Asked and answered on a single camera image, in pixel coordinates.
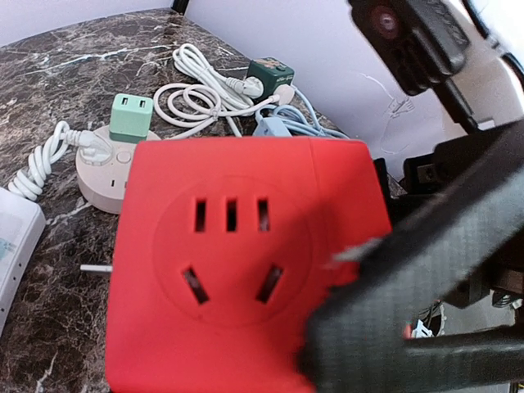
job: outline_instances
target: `white wall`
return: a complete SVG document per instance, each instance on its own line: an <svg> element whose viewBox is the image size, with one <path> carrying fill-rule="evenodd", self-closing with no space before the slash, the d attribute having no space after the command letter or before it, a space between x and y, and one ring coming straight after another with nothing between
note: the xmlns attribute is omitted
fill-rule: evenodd
<svg viewBox="0 0 524 393"><path fill-rule="evenodd" d="M172 3L172 0L0 0L0 46L85 20L170 7Z"/></svg>
<svg viewBox="0 0 524 393"><path fill-rule="evenodd" d="M313 104L400 176L404 158L444 140L440 103L426 93L391 115L406 96L349 11L346 0L191 0L187 16L250 58L275 56L294 68Z"/></svg>

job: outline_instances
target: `socket hole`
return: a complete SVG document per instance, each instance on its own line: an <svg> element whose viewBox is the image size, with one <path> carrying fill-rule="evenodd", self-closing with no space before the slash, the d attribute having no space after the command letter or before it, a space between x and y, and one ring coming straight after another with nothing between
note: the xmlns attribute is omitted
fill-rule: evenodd
<svg viewBox="0 0 524 393"><path fill-rule="evenodd" d="M267 199L259 199L259 231L269 232L269 204Z"/></svg>
<svg viewBox="0 0 524 393"><path fill-rule="evenodd" d="M183 277L185 278L187 284L191 288L191 291L193 292L193 295L195 296L196 301L198 301L199 305L203 305L210 299L210 297L207 296L206 290L202 286L200 280L198 279L197 275L195 274L195 271L192 268L189 268L188 270L184 271Z"/></svg>
<svg viewBox="0 0 524 393"><path fill-rule="evenodd" d="M259 302L264 304L268 303L269 298L271 298L271 295L277 287L280 278L282 278L283 273L284 270L279 268L278 266L271 266L271 269L269 270L269 273L264 280L264 284L262 284L259 294L256 296L256 299Z"/></svg>
<svg viewBox="0 0 524 393"><path fill-rule="evenodd" d="M229 200L226 205L227 230L228 232L237 231L237 201Z"/></svg>
<svg viewBox="0 0 524 393"><path fill-rule="evenodd" d="M206 230L206 201L196 201L195 210L195 232L204 232Z"/></svg>

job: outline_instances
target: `robotic arm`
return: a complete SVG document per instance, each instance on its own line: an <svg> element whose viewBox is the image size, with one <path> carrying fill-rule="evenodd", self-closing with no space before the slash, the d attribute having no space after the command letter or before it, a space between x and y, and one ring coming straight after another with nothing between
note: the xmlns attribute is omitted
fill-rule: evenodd
<svg viewBox="0 0 524 393"><path fill-rule="evenodd" d="M520 244L524 229L522 68L469 2L465 8L439 0L350 3L355 23L402 89L416 95L432 88L471 135L405 166L412 189L438 196L377 245L340 255L361 262L360 279L338 288L309 319L301 371L319 393L447 391L522 380L524 330L518 325L402 338L417 310L481 267L491 272L483 276L489 287L509 287L501 272L524 268L520 253L508 258L506 252ZM478 133L488 121L495 129ZM504 257L493 262L497 255ZM517 275L514 291L522 293L522 283ZM384 323L392 329L381 329Z"/></svg>

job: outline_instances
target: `power strip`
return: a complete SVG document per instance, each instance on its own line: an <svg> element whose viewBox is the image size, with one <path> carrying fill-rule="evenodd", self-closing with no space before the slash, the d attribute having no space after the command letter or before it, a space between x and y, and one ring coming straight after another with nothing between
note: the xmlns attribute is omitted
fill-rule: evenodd
<svg viewBox="0 0 524 393"><path fill-rule="evenodd" d="M39 205L0 187L0 336L45 225Z"/></svg>

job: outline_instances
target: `white round power strip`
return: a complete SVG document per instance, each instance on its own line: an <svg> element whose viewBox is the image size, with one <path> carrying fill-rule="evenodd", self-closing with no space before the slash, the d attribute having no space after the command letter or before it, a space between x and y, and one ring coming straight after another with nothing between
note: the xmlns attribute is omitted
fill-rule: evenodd
<svg viewBox="0 0 524 393"><path fill-rule="evenodd" d="M94 133L105 139L113 147L111 159L103 165L88 164L76 153L76 173L79 188L84 198L97 209L119 215L124 202L129 170L133 163L136 144L117 142L109 138L109 125L101 127ZM160 138L149 131L148 141L160 141Z"/></svg>

